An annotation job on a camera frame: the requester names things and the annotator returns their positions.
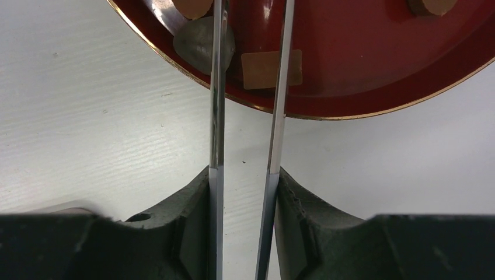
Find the round red plate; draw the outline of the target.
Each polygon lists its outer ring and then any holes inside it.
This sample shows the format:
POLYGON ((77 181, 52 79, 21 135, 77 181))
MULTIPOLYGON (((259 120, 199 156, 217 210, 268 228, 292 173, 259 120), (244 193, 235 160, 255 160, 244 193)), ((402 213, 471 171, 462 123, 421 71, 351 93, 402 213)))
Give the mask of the round red plate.
MULTIPOLYGON (((189 19, 173 1, 107 1, 160 57, 205 88, 210 77, 173 49, 189 19)), ((291 85, 287 117, 349 120, 428 100, 494 61, 494 1, 295 1, 292 47, 301 51, 302 83, 291 85)), ((244 89, 242 54, 276 51, 285 1, 228 1, 236 52, 226 97, 270 112, 274 89, 244 89)))

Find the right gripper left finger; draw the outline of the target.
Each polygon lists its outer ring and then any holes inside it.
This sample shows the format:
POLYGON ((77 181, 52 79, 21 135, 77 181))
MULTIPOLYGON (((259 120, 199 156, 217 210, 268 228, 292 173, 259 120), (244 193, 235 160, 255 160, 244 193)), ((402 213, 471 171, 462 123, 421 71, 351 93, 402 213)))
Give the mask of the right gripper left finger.
POLYGON ((207 279, 208 170, 127 221, 1 216, 2 279, 207 279))

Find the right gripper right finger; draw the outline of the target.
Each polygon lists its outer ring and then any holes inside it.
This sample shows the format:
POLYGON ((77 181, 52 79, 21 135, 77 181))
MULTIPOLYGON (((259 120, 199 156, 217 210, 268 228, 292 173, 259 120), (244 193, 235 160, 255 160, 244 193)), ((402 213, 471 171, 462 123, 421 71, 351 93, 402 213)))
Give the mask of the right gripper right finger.
POLYGON ((493 279, 494 216, 360 219, 280 173, 275 217, 282 279, 493 279))

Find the metal serving tongs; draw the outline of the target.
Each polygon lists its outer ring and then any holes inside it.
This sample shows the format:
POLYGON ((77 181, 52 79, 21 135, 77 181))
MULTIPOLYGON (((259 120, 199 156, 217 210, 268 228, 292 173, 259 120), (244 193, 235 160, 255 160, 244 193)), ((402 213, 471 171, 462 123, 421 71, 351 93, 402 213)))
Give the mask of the metal serving tongs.
MULTIPOLYGON (((214 1, 211 49, 211 119, 210 160, 210 239, 208 246, 209 279, 222 279, 224 218, 224 131, 225 72, 228 4, 214 1)), ((294 21, 294 1, 286 1, 281 31, 280 63, 277 72, 270 150, 264 189, 262 221, 257 250, 256 279, 267 279, 276 213, 277 186, 280 178, 281 153, 285 125, 285 101, 289 88, 289 69, 294 21)))

